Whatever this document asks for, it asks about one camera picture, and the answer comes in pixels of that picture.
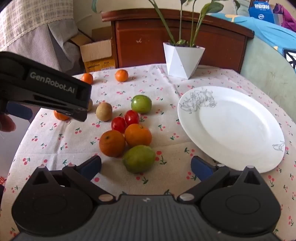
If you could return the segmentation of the person's left hand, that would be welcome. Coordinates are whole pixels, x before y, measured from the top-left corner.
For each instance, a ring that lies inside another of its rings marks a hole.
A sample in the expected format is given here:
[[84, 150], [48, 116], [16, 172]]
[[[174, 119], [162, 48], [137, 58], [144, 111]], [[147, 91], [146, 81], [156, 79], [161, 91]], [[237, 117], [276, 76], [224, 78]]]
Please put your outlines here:
[[13, 132], [16, 129], [16, 124], [6, 114], [0, 115], [0, 123], [1, 123], [0, 130], [2, 132]]

